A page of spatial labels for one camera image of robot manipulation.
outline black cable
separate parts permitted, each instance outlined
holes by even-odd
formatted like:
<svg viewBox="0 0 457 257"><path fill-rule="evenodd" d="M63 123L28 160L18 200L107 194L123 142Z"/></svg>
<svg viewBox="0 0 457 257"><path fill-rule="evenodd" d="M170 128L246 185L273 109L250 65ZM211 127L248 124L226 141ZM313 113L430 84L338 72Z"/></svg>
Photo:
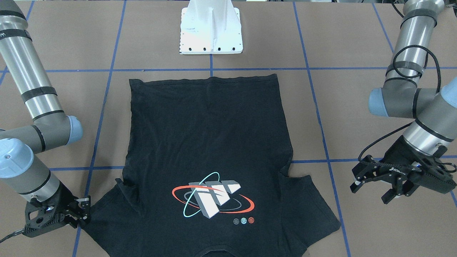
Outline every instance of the black cable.
<svg viewBox="0 0 457 257"><path fill-rule="evenodd" d="M416 74L416 75L414 75L414 76L406 76L405 74L401 73L401 72L398 70L398 68L395 66L397 57L398 57L404 50L406 50L406 49L408 49L408 48L413 48L413 47L417 47L417 48L420 48L420 49L426 51L426 52L427 52L427 55L430 55L430 56L433 58L433 60L434 60L434 62L435 62L435 65L436 65L436 75L437 75L437 77L438 77L438 85L436 86L436 93L440 92L440 90L441 90L441 70L440 70L440 65L438 64L438 59L436 58L436 56L435 56L428 48L426 48L426 47L423 47L423 46L420 46L420 45L409 45L409 46L406 46L406 47L404 47L403 49L401 49L401 50L393 57L392 66L393 66L394 70L395 70L400 76L402 76L402 77L404 77L404 78L407 78L407 79L417 78L417 77L419 77L419 76L422 75L421 73L418 73L418 74ZM427 61L428 61L428 59L425 58L425 66L424 66L424 68L427 67Z"/></svg>
<svg viewBox="0 0 457 257"><path fill-rule="evenodd" d="M370 162L367 162L367 161L362 160L362 155L363 155L369 148L371 148L372 146L374 146L375 144L377 144L379 141L381 141L381 140L383 140L383 139L385 139L385 138L387 138L387 137L389 137L389 136L391 136L391 135L397 133L398 131L400 131L400 130L406 128L406 127L408 127L409 125L411 125L411 123L408 123L408 124L406 124L406 125L404 125L404 126L398 128L398 129L396 129L396 130L394 130L394 131L388 133L387 135L382 136L381 138L378 138L376 141L374 141L373 143L369 144L369 145L368 145L367 147L365 147L365 149L363 149L362 152L360 153L359 158L358 158L359 162L360 162L360 163L363 163L363 164L365 164L365 165L371 164ZM409 167L409 165L398 165L398 164L388 164L388 163L376 163L376 165L377 165L377 166L390 166L390 167L396 167L396 168Z"/></svg>
<svg viewBox="0 0 457 257"><path fill-rule="evenodd" d="M404 15L401 14L401 12L397 9L397 7L395 6L394 3L392 3L392 6L393 6L393 8L395 9L395 11L396 11L398 14L400 14L400 16L401 16L402 18L404 18Z"/></svg>
<svg viewBox="0 0 457 257"><path fill-rule="evenodd" d="M448 173L454 173L457 171L457 166L451 162L440 162L440 161L438 161L438 158L435 158L435 162L438 163L439 165L442 165L443 167L444 167L444 165L448 165L448 166L452 166L454 168L454 170L450 171L450 170L446 169L446 167L444 167L444 169L441 169L443 171L446 171Z"/></svg>
<svg viewBox="0 0 457 257"><path fill-rule="evenodd" d="M11 233L11 234L5 236L4 238L2 238L2 239L0 240L0 243L3 243L6 239L9 239L9 238L12 238L12 237L14 237L14 236L20 235L20 234L22 234L22 233L24 233L24 229L16 230L16 231L14 231L13 233Z"/></svg>

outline silver arm segment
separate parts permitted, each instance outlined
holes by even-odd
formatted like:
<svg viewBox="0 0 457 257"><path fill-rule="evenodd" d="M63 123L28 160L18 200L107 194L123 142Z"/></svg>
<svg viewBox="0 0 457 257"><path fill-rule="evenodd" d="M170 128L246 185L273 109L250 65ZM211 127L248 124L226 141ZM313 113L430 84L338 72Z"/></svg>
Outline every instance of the silver arm segment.
<svg viewBox="0 0 457 257"><path fill-rule="evenodd" d="M27 200L23 234L35 237L88 222L90 197L77 199L35 156L79 140L83 131L79 120L62 110L27 26L13 0L0 0L0 54L33 119L33 125L0 131L0 180ZM32 218L32 212L38 215Z"/></svg>
<svg viewBox="0 0 457 257"><path fill-rule="evenodd" d="M395 46L393 57L404 47L420 45L428 47L436 19L444 9L443 0L409 0L403 7L405 17ZM408 48L396 59L395 66L404 78L393 68L393 57L386 72L382 88L374 89L368 101L370 112L375 115L400 118L416 118L435 96L434 89L418 89L423 74L427 52L420 48Z"/></svg>
<svg viewBox="0 0 457 257"><path fill-rule="evenodd" d="M65 116L46 71L26 32L28 23L12 0L0 1L0 54L8 66L33 125L0 131L0 139L17 138L34 153L70 144L82 137L74 116Z"/></svg>
<svg viewBox="0 0 457 257"><path fill-rule="evenodd" d="M381 197L388 204L395 197L411 196L419 186L440 193L448 193L457 186L452 176L457 166L439 159L457 138L457 78L441 91L417 88L427 55L421 47L428 46L436 17L443 8L443 0L409 0L404 5L405 17L394 53L397 58L392 59L397 70L392 64L389 66L383 88L370 94L369 109L376 115L415 120L380 161L371 155L362 159L362 155L393 133L362 151L359 164L352 169L353 193L367 182L383 180L392 184L392 189Z"/></svg>

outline black fabric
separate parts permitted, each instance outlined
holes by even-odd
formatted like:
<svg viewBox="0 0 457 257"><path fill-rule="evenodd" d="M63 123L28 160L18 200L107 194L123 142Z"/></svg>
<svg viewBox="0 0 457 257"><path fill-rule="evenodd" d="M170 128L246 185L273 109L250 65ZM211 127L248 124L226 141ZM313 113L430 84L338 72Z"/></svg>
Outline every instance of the black fabric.
<svg viewBox="0 0 457 257"><path fill-rule="evenodd" d="M300 257L339 229L311 177L287 176L276 75L130 86L123 182L83 226L111 257Z"/></svg>

